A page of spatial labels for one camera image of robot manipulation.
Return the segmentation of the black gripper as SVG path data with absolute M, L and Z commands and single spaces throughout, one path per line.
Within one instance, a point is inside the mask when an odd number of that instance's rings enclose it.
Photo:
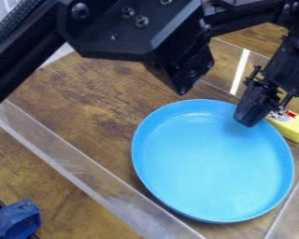
M 234 119 L 252 127 L 293 97 L 299 97 L 299 38 L 287 36 L 266 67 L 256 66 L 246 77 Z

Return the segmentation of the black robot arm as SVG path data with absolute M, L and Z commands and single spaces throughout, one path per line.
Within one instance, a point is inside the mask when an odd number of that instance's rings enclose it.
M 299 0 L 21 0 L 0 21 L 0 105 L 63 45 L 143 63 L 186 94 L 215 64 L 212 38 L 265 22 L 289 32 L 244 81 L 234 119 L 252 127 L 299 97 Z

